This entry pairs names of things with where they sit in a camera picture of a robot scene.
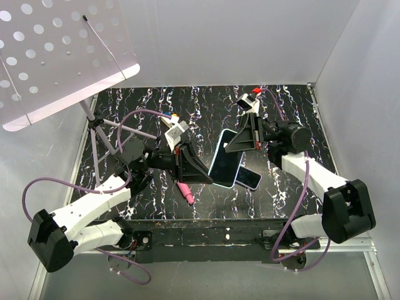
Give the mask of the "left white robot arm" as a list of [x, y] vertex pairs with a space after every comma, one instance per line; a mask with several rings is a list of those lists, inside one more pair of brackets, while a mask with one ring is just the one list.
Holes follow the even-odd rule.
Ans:
[[72, 204], [52, 212], [42, 209], [28, 218], [31, 228], [27, 243], [46, 271], [56, 272], [74, 256], [98, 247], [128, 249], [134, 229], [127, 222], [92, 222], [145, 189], [153, 179], [150, 168], [170, 171], [172, 179], [179, 183], [213, 182], [191, 142], [181, 141], [172, 148], [154, 151], [142, 140], [130, 138], [116, 156], [116, 172], [100, 186], [85, 189], [85, 195]]

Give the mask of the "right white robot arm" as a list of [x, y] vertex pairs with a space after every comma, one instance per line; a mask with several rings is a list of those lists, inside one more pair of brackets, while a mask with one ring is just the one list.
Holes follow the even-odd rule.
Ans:
[[299, 247], [306, 238], [329, 238], [341, 244], [376, 227], [368, 188], [360, 179], [348, 180], [329, 171], [306, 152], [311, 131], [293, 121], [268, 121], [245, 113], [237, 134], [226, 146], [228, 153], [255, 151], [268, 143], [268, 159], [293, 175], [321, 201], [320, 214], [293, 216], [286, 224], [283, 242]]

